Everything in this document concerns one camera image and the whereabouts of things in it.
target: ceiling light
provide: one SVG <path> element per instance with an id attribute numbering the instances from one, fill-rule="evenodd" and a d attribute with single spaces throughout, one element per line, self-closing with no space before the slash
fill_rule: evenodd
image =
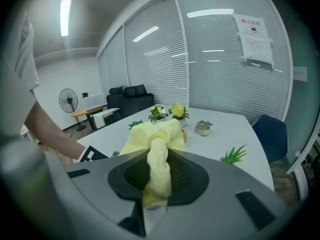
<path id="1" fill-rule="evenodd" d="M 186 55 L 186 53 L 179 53 L 179 54 L 175 54 L 175 55 L 172 55 L 171 57 L 178 57 L 178 56 L 182 56 L 182 55 Z"/>
<path id="2" fill-rule="evenodd" d="M 158 30 L 159 27 L 158 26 L 153 26 L 152 28 L 149 28 L 147 31 L 143 32 L 142 34 L 138 35 L 135 39 L 133 39 L 133 42 L 138 42 L 140 41 L 142 38 L 146 37 L 147 35 L 151 34 L 152 32 Z"/>
<path id="3" fill-rule="evenodd" d="M 65 37 L 68 35 L 70 6 L 71 6 L 71 0 L 61 0 L 61 3 L 60 3 L 60 29 L 61 29 L 61 36 L 62 37 Z"/>
<path id="4" fill-rule="evenodd" d="M 193 12 L 189 12 L 186 15 L 188 18 L 194 18 L 199 16 L 206 16 L 206 15 L 226 15 L 226 14 L 233 14 L 234 9 L 208 9 L 208 10 L 197 10 Z"/>
<path id="5" fill-rule="evenodd" d="M 225 50 L 203 50 L 204 53 L 211 53 L 211 52 L 224 52 Z"/>
<path id="6" fill-rule="evenodd" d="M 160 54 L 160 53 L 164 53 L 164 52 L 167 52 L 169 51 L 169 48 L 168 47 L 162 47 L 160 49 L 156 49 L 156 50 L 153 50 L 153 51 L 149 51 L 147 53 L 144 53 L 143 55 L 145 56 L 150 56 L 150 55 L 155 55 L 155 54 Z"/>

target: small white pot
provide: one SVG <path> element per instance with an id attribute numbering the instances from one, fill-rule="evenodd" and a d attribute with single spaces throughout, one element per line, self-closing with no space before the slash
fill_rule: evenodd
<path id="1" fill-rule="evenodd" d="M 196 131 L 202 136 L 207 136 L 210 133 L 210 129 L 197 129 Z"/>
<path id="2" fill-rule="evenodd" d="M 151 123 L 152 124 L 156 124 L 156 123 L 159 123 L 159 122 L 165 122 L 167 120 L 167 117 L 166 116 L 164 116 L 163 118 L 161 118 L 160 120 L 156 120 L 156 121 L 152 121 Z"/>
<path id="3" fill-rule="evenodd" d="M 179 122 L 180 122 L 180 124 L 181 124 L 181 128 L 183 128 L 183 127 L 185 127 L 186 126 L 186 121 L 187 121 L 187 119 L 185 118 L 185 119 L 181 119 L 181 120 L 179 120 Z"/>

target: blue chair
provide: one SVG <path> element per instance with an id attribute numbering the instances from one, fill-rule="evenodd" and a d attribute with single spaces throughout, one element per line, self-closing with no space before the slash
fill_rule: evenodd
<path id="1" fill-rule="evenodd" d="M 288 132 L 284 122 L 263 114 L 253 124 L 269 165 L 284 158 L 288 152 Z"/>

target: yellow towel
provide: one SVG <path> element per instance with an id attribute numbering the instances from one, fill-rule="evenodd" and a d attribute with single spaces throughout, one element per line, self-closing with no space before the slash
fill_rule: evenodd
<path id="1" fill-rule="evenodd" d="M 131 129 L 120 155 L 142 149 L 150 149 L 147 163 L 150 166 L 150 180 L 143 191 L 143 209 L 150 205 L 167 205 L 171 195 L 170 166 L 167 163 L 168 149 L 185 151 L 181 124 L 177 119 L 152 124 L 145 122 Z"/>

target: yellow flower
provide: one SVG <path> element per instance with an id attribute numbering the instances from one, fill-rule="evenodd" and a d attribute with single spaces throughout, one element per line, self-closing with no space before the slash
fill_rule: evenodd
<path id="1" fill-rule="evenodd" d="M 184 114 L 184 110 L 185 110 L 185 107 L 178 103 L 173 104 L 171 109 L 172 113 L 178 118 Z"/>

